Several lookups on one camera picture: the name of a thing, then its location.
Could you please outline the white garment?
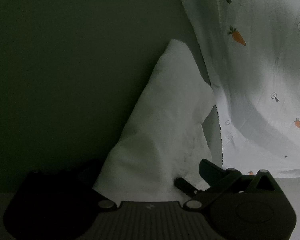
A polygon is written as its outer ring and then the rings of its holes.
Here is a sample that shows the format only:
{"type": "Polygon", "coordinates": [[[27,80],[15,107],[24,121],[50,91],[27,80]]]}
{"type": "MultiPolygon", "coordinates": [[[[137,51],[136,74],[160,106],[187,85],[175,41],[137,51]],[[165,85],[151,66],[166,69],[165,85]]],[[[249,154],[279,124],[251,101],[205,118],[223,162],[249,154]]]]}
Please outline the white garment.
{"type": "Polygon", "coordinates": [[[140,95],[94,190],[120,204],[184,203],[175,178],[202,185],[199,163],[211,159],[203,123],[215,105],[188,46],[171,40],[140,95]]]}

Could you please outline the white carrot-print bed sheet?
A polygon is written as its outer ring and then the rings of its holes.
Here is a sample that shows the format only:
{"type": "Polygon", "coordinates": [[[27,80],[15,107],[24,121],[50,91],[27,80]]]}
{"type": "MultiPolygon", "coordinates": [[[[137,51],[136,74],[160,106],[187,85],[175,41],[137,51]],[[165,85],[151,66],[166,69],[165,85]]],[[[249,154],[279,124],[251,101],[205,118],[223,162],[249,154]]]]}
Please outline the white carrot-print bed sheet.
{"type": "Polygon", "coordinates": [[[300,0],[181,0],[206,65],[223,167],[300,178],[300,0]]]}

